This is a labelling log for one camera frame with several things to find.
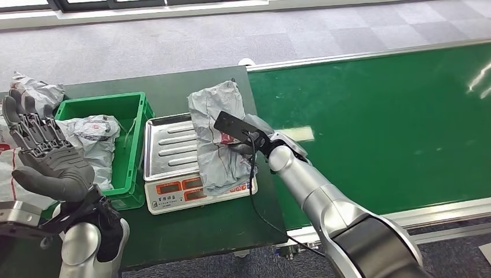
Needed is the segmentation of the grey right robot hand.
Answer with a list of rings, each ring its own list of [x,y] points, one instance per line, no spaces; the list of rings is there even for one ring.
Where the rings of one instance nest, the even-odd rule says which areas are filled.
[[[263,119],[256,115],[252,114],[246,114],[245,117],[243,118],[243,121],[246,123],[249,123],[250,125],[255,126],[257,129],[262,130],[264,133],[267,135],[271,135],[274,133],[274,130],[269,126],[268,123],[266,123]],[[245,143],[234,143],[234,144],[229,144],[228,148],[235,152],[239,153],[241,155],[252,155],[253,150],[252,147],[245,144]]]

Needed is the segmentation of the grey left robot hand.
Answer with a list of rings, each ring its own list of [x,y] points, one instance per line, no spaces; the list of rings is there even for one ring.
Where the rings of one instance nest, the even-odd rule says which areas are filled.
[[[10,89],[2,100],[3,118],[19,150],[13,178],[27,191],[65,202],[85,198],[94,170],[66,139],[46,104],[38,113],[33,97]]]

